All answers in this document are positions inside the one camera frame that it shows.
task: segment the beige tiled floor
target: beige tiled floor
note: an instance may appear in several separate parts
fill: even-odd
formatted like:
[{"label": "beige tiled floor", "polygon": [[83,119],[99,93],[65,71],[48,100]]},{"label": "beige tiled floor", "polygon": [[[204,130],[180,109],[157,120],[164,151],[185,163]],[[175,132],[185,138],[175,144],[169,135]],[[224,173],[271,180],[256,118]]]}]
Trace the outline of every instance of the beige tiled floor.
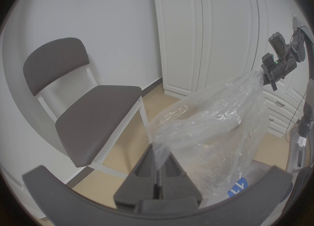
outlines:
[{"label": "beige tiled floor", "polygon": [[[167,108],[177,98],[165,95],[162,84],[143,97],[148,120],[151,121],[160,111]],[[118,141],[106,157],[103,165],[129,173],[139,160],[148,145],[139,112],[125,128]],[[285,169],[288,160],[289,143],[285,137],[278,138],[267,133],[255,155],[255,160]],[[73,190],[100,204],[115,208],[113,195],[124,181],[123,178],[94,170],[77,184]],[[52,225],[50,221],[39,220],[42,225]]]}]

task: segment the chair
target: chair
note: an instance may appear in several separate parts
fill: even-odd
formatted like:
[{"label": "chair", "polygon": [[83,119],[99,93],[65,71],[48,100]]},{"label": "chair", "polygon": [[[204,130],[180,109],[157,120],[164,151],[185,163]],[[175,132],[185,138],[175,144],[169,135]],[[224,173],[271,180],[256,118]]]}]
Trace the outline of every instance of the chair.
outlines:
[{"label": "chair", "polygon": [[[57,118],[40,91],[82,66],[95,87]],[[141,88],[98,86],[90,71],[83,43],[71,37],[39,47],[26,59],[23,71],[31,93],[56,122],[61,143],[74,165],[126,177],[126,173],[106,167],[102,162],[138,109],[144,125],[148,125]]]}]

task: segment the plastic bag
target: plastic bag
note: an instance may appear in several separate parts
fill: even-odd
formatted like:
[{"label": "plastic bag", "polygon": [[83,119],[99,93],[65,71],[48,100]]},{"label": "plastic bag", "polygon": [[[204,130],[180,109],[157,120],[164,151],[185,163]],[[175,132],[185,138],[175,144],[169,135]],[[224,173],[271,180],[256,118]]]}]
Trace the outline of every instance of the plastic bag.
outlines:
[{"label": "plastic bag", "polygon": [[230,190],[269,126],[262,86],[262,71],[251,71],[163,110],[148,126],[157,169],[173,153],[203,198]]}]

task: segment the blue circular label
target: blue circular label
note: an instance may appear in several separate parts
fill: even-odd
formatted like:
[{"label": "blue circular label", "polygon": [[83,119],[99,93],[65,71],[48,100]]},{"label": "blue circular label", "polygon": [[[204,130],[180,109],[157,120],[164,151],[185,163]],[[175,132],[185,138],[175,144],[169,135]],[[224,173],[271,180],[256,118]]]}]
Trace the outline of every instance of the blue circular label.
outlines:
[{"label": "blue circular label", "polygon": [[247,188],[247,181],[242,177],[240,180],[238,180],[235,183],[232,189],[228,191],[228,195],[229,197],[232,197],[246,188]]}]

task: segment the cabinet door handle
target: cabinet door handle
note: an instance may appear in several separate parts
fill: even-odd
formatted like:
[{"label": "cabinet door handle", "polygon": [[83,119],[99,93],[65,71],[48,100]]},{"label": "cabinet door handle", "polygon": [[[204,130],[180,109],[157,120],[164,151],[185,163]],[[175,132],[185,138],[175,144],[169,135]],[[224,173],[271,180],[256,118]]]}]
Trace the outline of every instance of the cabinet door handle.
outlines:
[{"label": "cabinet door handle", "polygon": [[279,101],[276,102],[276,106],[278,107],[284,107],[285,105],[283,103],[280,103]]}]

